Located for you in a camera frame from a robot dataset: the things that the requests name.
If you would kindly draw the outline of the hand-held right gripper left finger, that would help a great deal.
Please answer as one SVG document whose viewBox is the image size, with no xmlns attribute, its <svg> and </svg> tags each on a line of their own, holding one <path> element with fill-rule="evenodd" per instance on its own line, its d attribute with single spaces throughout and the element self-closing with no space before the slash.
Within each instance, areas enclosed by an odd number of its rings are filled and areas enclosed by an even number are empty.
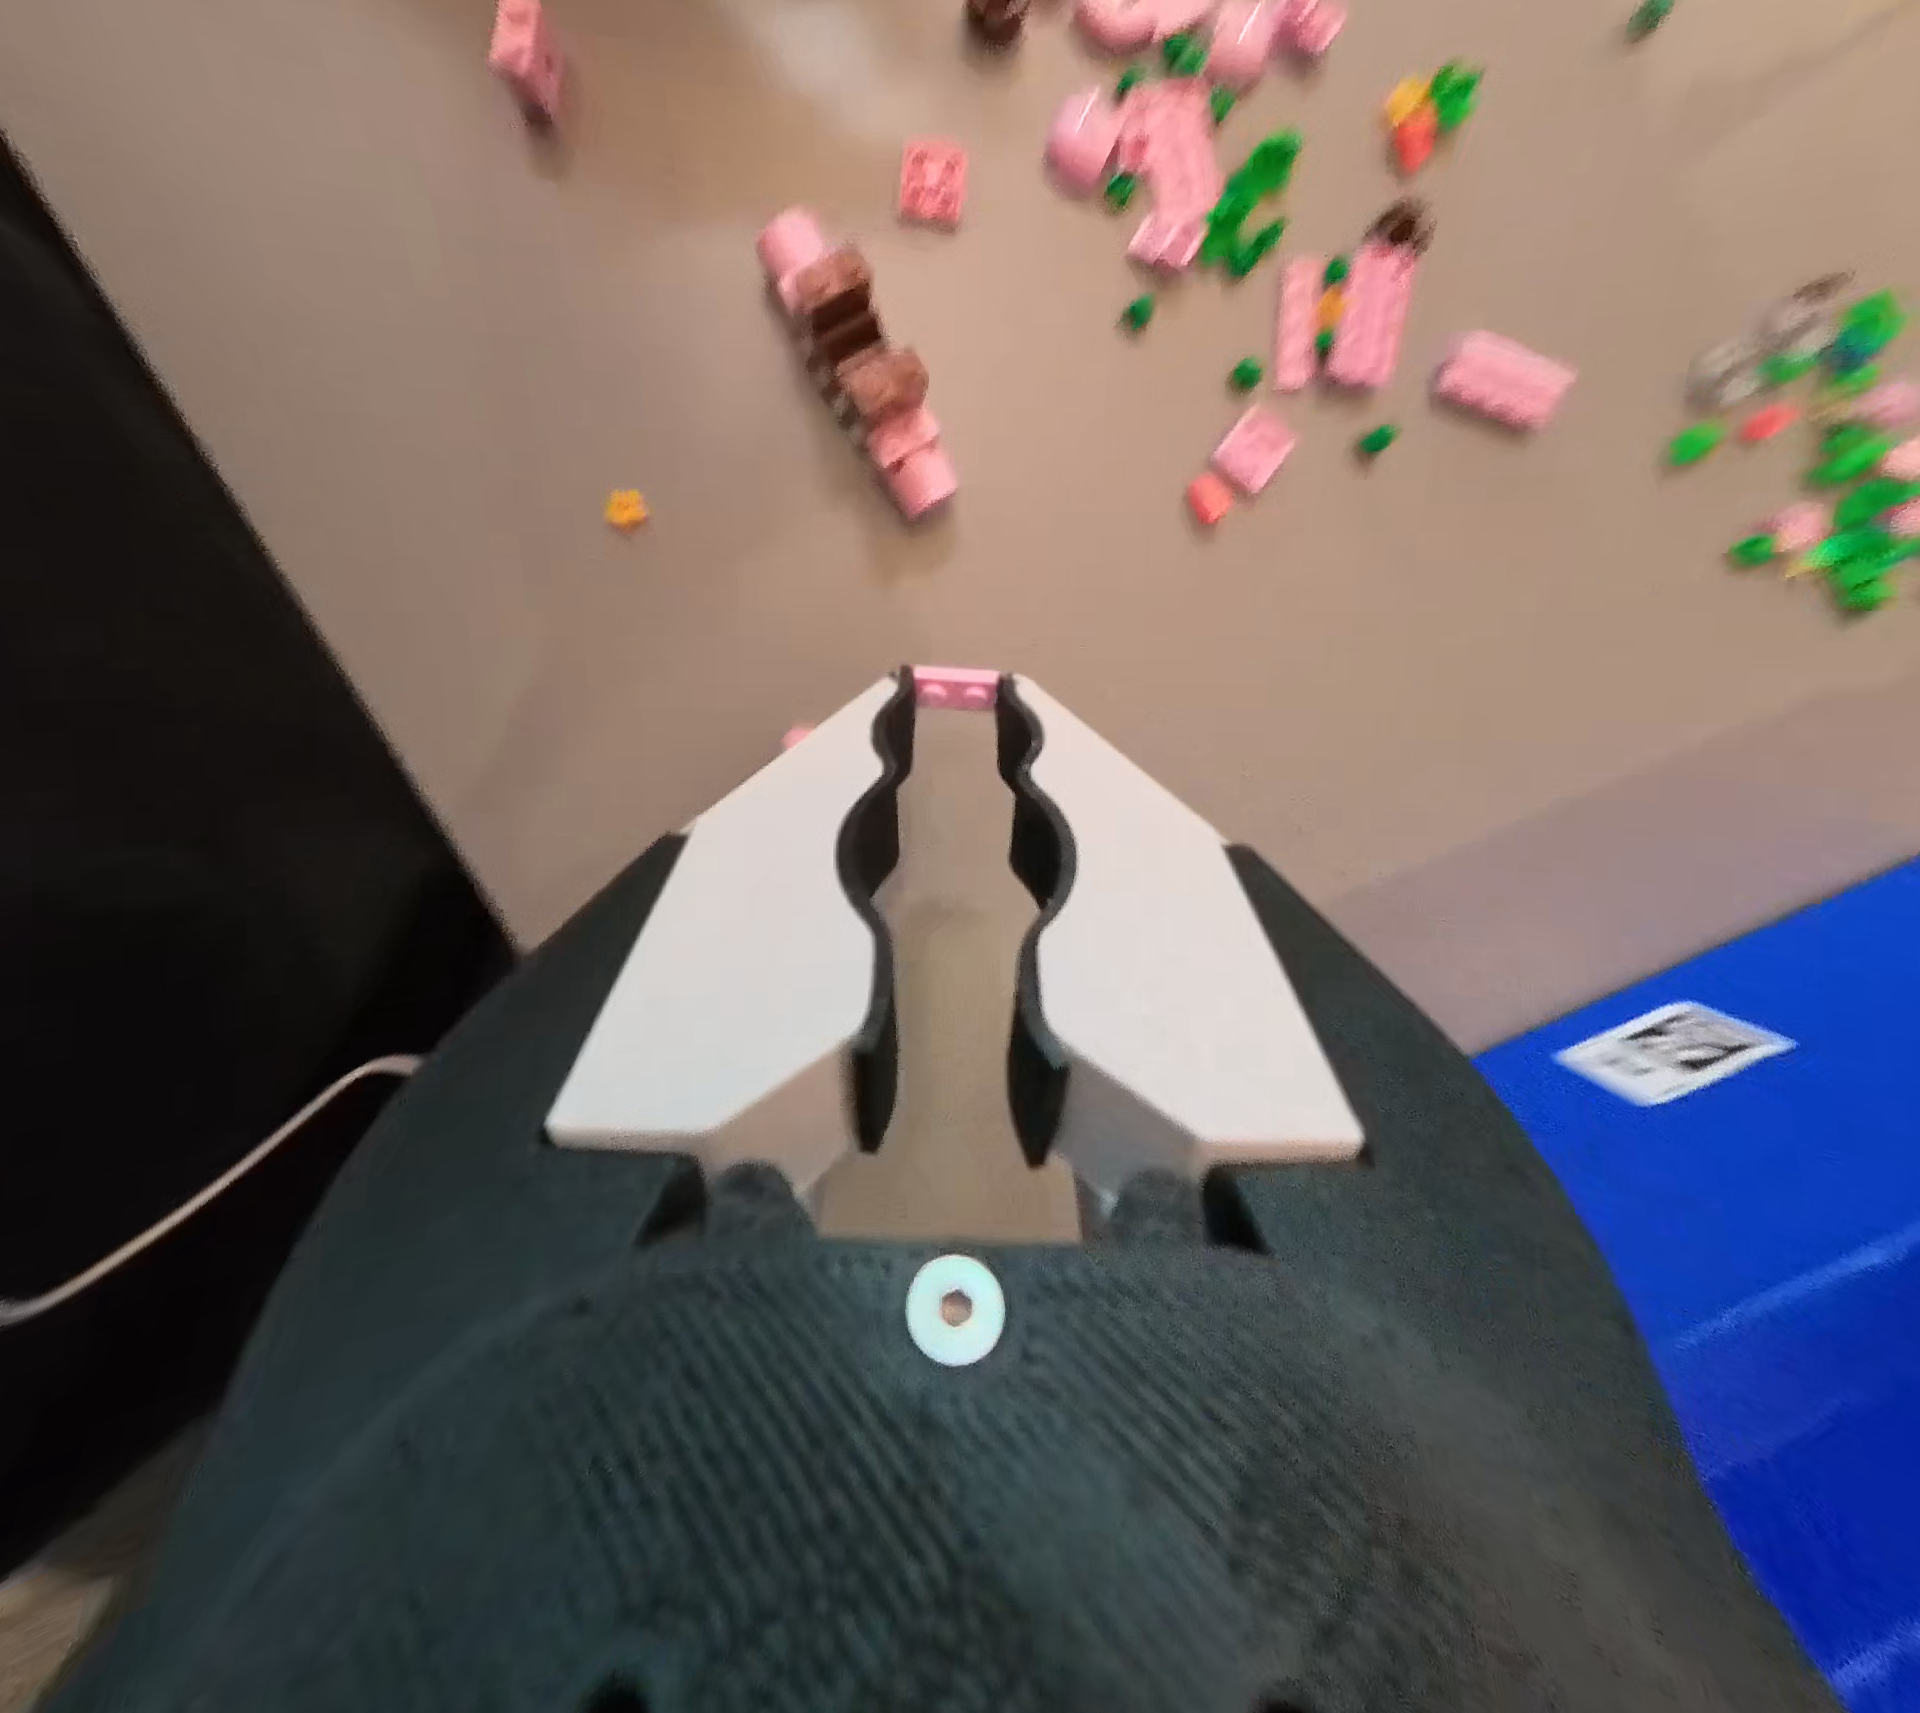
<svg viewBox="0 0 1920 1713">
<path fill-rule="evenodd" d="M 858 693 L 699 815 L 542 1123 L 568 1152 L 776 1170 L 809 1194 L 885 1146 L 910 673 Z"/>
</svg>

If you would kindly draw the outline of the pile of pink toy bricks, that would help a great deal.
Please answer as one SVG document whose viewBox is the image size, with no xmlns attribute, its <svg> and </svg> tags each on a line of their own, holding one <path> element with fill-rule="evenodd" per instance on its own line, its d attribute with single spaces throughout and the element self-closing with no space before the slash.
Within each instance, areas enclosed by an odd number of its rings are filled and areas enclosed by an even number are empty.
<svg viewBox="0 0 1920 1713">
<path fill-rule="evenodd" d="M 1104 90 L 1069 99 L 1049 131 L 1044 163 L 1077 197 L 1100 197 L 1114 212 L 1145 202 L 1127 245 L 1132 266 L 1176 276 L 1197 264 L 1238 280 L 1280 245 L 1285 220 L 1263 215 L 1289 189 L 1302 141 L 1278 128 L 1233 168 L 1222 167 L 1224 118 L 1271 72 L 1320 63 L 1349 21 L 1344 0 L 1073 0 L 1089 44 L 1113 55 L 1152 51 Z M 1386 132 L 1430 102 L 1453 136 L 1477 110 L 1478 68 L 1449 64 L 1394 89 Z M 1272 352 L 1237 364 L 1230 385 L 1251 396 L 1260 385 L 1298 395 L 1317 380 L 1344 395 L 1374 395 L 1398 371 L 1414 276 L 1422 256 L 1363 237 L 1351 256 L 1286 261 Z M 1207 468 L 1253 500 L 1291 452 L 1286 425 L 1247 406 L 1218 440 Z"/>
</svg>

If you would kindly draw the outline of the pile of green toy pieces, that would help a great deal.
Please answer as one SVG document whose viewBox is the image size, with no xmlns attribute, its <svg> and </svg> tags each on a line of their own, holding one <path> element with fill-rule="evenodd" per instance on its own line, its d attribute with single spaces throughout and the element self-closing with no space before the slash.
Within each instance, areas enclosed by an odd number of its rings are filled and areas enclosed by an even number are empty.
<svg viewBox="0 0 1920 1713">
<path fill-rule="evenodd" d="M 1778 494 L 1724 549 L 1740 575 L 1810 587 L 1842 625 L 1917 597 L 1917 308 L 1833 270 L 1698 352 L 1657 471 L 1689 479 L 1765 455 Z"/>
</svg>

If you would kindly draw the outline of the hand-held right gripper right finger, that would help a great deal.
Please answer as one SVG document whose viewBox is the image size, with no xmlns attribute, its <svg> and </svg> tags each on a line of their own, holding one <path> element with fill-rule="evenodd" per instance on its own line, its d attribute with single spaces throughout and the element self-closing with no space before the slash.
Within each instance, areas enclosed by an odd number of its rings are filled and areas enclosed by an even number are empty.
<svg viewBox="0 0 1920 1713">
<path fill-rule="evenodd" d="M 1028 677 L 999 682 L 996 771 L 1032 908 L 1006 1049 L 1025 1163 L 1106 1201 L 1141 1174 L 1354 1163 L 1363 1121 L 1229 838 Z"/>
</svg>

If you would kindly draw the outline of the blue plastic bin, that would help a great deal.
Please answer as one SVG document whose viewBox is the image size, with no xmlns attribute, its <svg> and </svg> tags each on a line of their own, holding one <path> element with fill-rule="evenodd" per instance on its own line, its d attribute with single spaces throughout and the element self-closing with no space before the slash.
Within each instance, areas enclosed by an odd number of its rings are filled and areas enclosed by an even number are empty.
<svg viewBox="0 0 1920 1713">
<path fill-rule="evenodd" d="M 1919 1707 L 1919 865 L 1477 1058 L 1595 1236 L 1747 1566 Z"/>
</svg>

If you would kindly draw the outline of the pink brown brick assembly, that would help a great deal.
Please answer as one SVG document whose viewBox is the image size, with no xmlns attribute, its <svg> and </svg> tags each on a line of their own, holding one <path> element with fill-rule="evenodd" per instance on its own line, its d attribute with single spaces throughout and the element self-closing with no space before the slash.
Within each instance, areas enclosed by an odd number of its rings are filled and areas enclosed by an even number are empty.
<svg viewBox="0 0 1920 1713">
<path fill-rule="evenodd" d="M 933 413 L 931 373 L 885 326 L 873 262 L 803 206 L 760 229 L 757 261 L 809 380 L 894 512 L 906 524 L 945 512 L 959 474 Z"/>
</svg>

